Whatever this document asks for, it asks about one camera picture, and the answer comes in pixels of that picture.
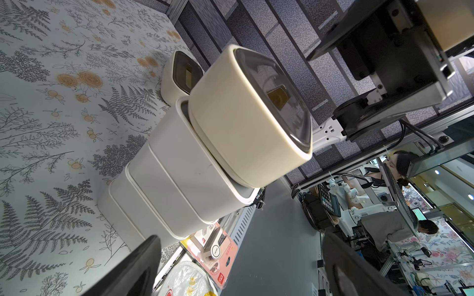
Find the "dark lid cream tissue box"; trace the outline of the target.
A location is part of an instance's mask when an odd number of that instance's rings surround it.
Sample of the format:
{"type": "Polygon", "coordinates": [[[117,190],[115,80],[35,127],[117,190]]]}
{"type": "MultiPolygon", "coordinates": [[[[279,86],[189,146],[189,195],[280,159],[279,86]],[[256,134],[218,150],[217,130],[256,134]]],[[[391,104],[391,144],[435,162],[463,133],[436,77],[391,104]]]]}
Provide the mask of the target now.
{"type": "Polygon", "coordinates": [[[203,75],[204,71],[197,62],[183,51],[175,51],[162,74],[160,90],[164,102],[173,106],[178,99],[189,96],[203,75]]]}
{"type": "Polygon", "coordinates": [[[311,114],[271,58],[228,46],[191,90],[193,128],[225,172],[263,187],[312,159],[311,114]]]}

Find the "grey lid tissue box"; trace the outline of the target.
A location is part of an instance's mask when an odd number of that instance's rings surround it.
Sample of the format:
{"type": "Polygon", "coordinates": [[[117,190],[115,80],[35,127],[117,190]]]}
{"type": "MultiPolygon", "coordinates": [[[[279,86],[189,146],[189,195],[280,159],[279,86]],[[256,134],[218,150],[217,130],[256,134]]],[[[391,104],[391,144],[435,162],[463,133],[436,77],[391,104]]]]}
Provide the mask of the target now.
{"type": "Polygon", "coordinates": [[[197,214],[149,143],[143,145],[125,172],[145,204],[176,238],[186,238],[215,223],[197,214]]]}
{"type": "Polygon", "coordinates": [[[146,203],[126,173],[121,173],[98,200],[98,208],[130,250],[157,235],[161,247],[178,242],[146,203]]]}
{"type": "Polygon", "coordinates": [[[149,139],[149,146],[184,198],[205,222],[251,205],[259,189],[229,177],[196,134],[188,100],[175,102],[149,139]]]}

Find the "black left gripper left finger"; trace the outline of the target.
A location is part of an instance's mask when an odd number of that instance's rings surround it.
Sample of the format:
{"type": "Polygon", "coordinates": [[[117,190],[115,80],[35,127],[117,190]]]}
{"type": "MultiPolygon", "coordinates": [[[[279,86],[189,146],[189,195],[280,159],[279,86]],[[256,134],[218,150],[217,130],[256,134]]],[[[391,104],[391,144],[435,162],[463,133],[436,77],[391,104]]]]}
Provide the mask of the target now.
{"type": "Polygon", "coordinates": [[[160,238],[151,235],[84,295],[150,296],[160,259],[160,238]]]}

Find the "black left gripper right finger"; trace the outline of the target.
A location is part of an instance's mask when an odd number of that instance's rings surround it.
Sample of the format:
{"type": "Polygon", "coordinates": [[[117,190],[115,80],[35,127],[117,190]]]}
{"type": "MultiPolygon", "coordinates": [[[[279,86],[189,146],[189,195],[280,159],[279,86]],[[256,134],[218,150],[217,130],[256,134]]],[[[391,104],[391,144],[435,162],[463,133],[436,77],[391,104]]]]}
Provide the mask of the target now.
{"type": "Polygon", "coordinates": [[[322,255],[329,286],[335,296],[406,294],[333,233],[325,233],[322,255]]]}

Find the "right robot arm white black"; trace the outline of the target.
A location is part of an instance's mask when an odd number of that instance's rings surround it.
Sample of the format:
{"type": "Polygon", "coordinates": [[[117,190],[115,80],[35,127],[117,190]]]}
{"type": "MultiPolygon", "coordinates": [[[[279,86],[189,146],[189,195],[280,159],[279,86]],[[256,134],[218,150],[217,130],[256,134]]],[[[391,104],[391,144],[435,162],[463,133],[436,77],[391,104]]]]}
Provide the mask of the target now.
{"type": "Polygon", "coordinates": [[[374,88],[338,106],[313,131],[313,150],[355,141],[453,93],[450,58],[474,44],[472,1],[354,1],[307,56],[336,49],[374,88]]]}

